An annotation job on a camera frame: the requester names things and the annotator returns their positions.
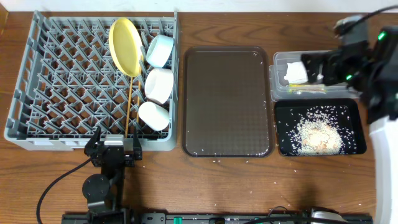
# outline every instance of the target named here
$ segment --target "white cup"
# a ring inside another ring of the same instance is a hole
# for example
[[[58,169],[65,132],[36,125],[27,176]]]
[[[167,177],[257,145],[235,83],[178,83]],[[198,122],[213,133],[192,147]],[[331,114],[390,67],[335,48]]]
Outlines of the white cup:
[[[163,68],[173,50],[174,39],[165,35],[157,35],[148,48],[147,62],[154,68]]]
[[[169,98],[174,84],[170,69],[154,68],[145,82],[145,95],[157,104],[164,104]]]
[[[154,131],[161,131],[170,123],[169,112],[153,102],[141,104],[138,116]]]

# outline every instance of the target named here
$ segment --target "white sponge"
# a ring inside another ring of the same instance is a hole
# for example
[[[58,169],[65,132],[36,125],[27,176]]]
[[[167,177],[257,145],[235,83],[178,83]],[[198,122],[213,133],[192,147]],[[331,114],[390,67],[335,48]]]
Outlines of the white sponge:
[[[318,75],[317,79],[322,79],[322,75]],[[294,62],[287,64],[287,72],[285,80],[289,81],[289,84],[303,84],[308,82],[307,71],[302,62]]]

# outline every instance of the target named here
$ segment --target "yellow plate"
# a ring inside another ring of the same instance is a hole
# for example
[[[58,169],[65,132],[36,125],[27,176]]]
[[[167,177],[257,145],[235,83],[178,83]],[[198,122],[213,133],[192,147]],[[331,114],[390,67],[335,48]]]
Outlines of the yellow plate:
[[[141,38],[134,24],[126,18],[116,20],[109,32],[109,49],[117,68],[125,75],[136,77],[141,73]]]

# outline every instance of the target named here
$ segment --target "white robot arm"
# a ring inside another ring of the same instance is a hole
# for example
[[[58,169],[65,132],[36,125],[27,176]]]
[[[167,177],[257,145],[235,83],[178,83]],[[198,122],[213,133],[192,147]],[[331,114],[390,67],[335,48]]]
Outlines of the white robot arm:
[[[388,116],[370,125],[376,159],[375,223],[398,223],[398,119]]]

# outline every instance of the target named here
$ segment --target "clear plastic container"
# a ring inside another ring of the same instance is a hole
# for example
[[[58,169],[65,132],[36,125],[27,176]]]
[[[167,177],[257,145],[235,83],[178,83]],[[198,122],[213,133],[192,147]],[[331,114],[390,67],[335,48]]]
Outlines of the clear plastic container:
[[[271,98],[273,101],[291,99],[320,99],[320,98],[358,98],[358,92],[347,89],[345,83],[333,86],[304,83],[289,85],[284,79],[287,73],[287,64],[299,62],[303,53],[310,52],[277,52],[274,55],[274,66],[269,67],[271,79]]]

